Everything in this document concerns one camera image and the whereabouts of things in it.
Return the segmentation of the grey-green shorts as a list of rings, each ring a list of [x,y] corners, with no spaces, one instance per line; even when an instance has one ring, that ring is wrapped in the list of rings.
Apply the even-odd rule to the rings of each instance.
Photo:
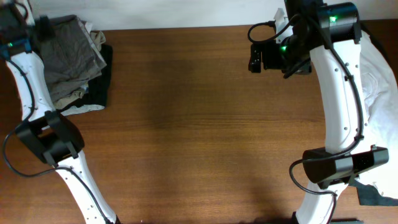
[[[54,36],[40,41],[44,77],[53,102],[101,75],[106,62],[75,15],[53,18]]]

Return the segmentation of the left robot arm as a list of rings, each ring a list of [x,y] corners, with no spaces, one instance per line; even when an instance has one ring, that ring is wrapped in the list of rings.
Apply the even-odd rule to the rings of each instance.
[[[49,25],[46,17],[32,24],[16,16],[1,18],[1,58],[15,79],[22,106],[22,121],[9,135],[16,135],[50,168],[26,174],[17,170],[9,159],[4,162],[25,178],[57,173],[72,193],[86,223],[119,223],[90,173],[80,131],[51,102],[44,80],[44,63],[35,42],[53,35]]]

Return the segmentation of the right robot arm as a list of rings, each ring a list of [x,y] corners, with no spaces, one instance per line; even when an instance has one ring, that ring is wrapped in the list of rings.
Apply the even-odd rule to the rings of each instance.
[[[275,34],[251,41],[249,71],[284,78],[316,71],[325,114],[325,145],[298,161],[308,178],[292,223],[331,223],[338,197],[361,174],[389,160],[369,132],[360,76],[361,23],[351,2],[291,1],[267,22]]]

